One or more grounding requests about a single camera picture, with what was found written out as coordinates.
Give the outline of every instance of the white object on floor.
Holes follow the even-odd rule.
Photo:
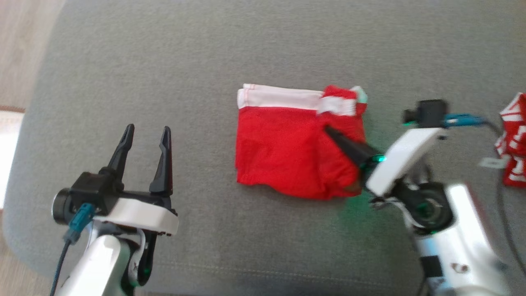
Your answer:
[[[4,208],[7,180],[23,118],[22,113],[0,111],[0,209]]]

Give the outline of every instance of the clothing tag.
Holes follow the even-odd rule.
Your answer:
[[[501,159],[484,157],[480,161],[479,166],[489,167],[490,169],[503,169],[506,167],[506,165],[508,165],[509,161],[510,161],[510,156],[507,154],[503,155]]]

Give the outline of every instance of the gray upholstered ottoman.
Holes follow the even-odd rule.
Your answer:
[[[134,147],[124,182],[145,190],[164,125],[174,145],[179,233],[159,238],[152,291],[191,295],[409,295],[421,279],[396,209],[367,196],[331,202],[236,183],[236,91],[242,83],[322,90],[361,85],[366,129],[388,147],[415,101],[445,98],[455,112],[497,112],[526,90],[524,3],[466,0],[70,0],[56,25],[23,123],[5,205],[7,242],[51,276],[64,227],[53,196],[97,171],[126,124]],[[465,179],[489,210],[498,172],[485,129],[457,129],[431,158],[437,178]],[[524,192],[507,210],[526,256]],[[83,251],[68,254],[64,274]],[[515,263],[510,283],[524,291]]]

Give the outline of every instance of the folded red fabric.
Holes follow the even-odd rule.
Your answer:
[[[364,141],[366,97],[361,88],[328,86],[318,92],[244,85],[237,96],[237,181],[306,199],[359,194],[359,189],[344,190],[356,183],[358,170],[322,128],[329,123]]]
[[[495,147],[501,157],[508,155],[510,158],[502,182],[508,186],[526,188],[526,95],[518,93],[500,115],[504,122],[504,133],[497,140]]]

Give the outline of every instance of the red and white patterned cloth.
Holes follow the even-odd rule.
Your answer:
[[[500,115],[504,122],[504,133],[495,143],[495,148],[501,157],[510,157],[504,170],[503,183],[526,188],[526,94],[518,93]]]
[[[367,95],[329,85],[324,92],[245,84],[238,91],[237,181],[299,198],[361,193],[358,168],[325,134],[326,124],[364,142]]]

